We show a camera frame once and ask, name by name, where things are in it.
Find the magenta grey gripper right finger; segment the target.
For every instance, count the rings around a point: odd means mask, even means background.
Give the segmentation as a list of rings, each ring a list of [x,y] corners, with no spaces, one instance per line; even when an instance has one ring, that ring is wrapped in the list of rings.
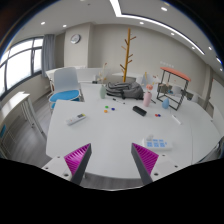
[[[159,155],[136,143],[133,143],[131,146],[131,154],[143,184],[147,185],[152,183],[151,172]]]

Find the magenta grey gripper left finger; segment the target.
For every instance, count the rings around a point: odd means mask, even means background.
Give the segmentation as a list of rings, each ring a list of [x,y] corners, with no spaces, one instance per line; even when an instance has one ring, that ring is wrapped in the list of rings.
[[[86,144],[64,157],[64,160],[72,174],[71,181],[76,185],[79,185],[82,181],[91,154],[91,144]]]

